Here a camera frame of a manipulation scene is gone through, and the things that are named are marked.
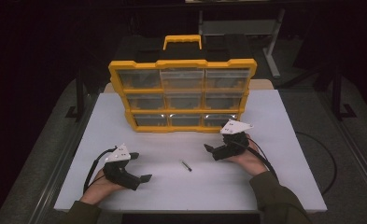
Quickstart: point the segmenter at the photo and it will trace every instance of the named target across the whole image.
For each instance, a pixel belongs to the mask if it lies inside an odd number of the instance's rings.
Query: transparent drawer
[[[201,124],[199,114],[171,114],[169,119],[172,126],[199,126]]]
[[[206,109],[238,109],[241,102],[242,92],[206,92]]]
[[[205,87],[227,88],[244,91],[249,77],[249,68],[205,69]]]
[[[162,94],[126,94],[131,109],[164,109]]]
[[[166,93],[166,106],[170,109],[198,109],[201,106],[202,94],[192,93]]]
[[[137,114],[134,115],[137,126],[166,126],[164,114]]]
[[[124,89],[160,88],[160,71],[157,69],[116,70]]]
[[[168,68],[160,72],[165,90],[200,90],[203,87],[204,69]]]
[[[207,114],[204,115],[204,126],[223,127],[230,119],[237,119],[236,114]]]

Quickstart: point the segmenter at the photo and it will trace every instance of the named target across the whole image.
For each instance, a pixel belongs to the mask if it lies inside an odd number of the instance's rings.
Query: sleeve
[[[96,205],[75,201],[61,224],[96,224],[101,209]]]
[[[264,172],[250,180],[258,208],[264,213],[265,224],[312,223],[297,196],[279,185],[271,172]]]

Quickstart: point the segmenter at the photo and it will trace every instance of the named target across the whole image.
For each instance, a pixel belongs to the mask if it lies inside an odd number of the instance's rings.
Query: pen
[[[182,163],[182,165],[184,166],[184,168],[186,168],[188,171],[191,172],[191,168],[189,167],[189,165],[186,162],[184,162],[183,160],[180,160],[180,163]]]

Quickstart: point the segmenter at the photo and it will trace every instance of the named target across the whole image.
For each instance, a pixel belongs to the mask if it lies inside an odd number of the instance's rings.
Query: white mounting plate
[[[253,125],[230,119],[220,130],[222,134],[235,134],[253,128]]]
[[[127,146],[122,144],[116,150],[114,150],[110,156],[105,159],[105,162],[112,162],[112,161],[127,161],[131,159],[130,152],[128,151]]]

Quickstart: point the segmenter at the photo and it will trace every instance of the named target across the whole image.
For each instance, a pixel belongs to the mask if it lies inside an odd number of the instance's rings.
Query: carrying handle
[[[169,42],[198,42],[198,47],[200,49],[203,48],[200,35],[168,35],[163,42],[163,50],[166,50],[166,45],[168,45]]]

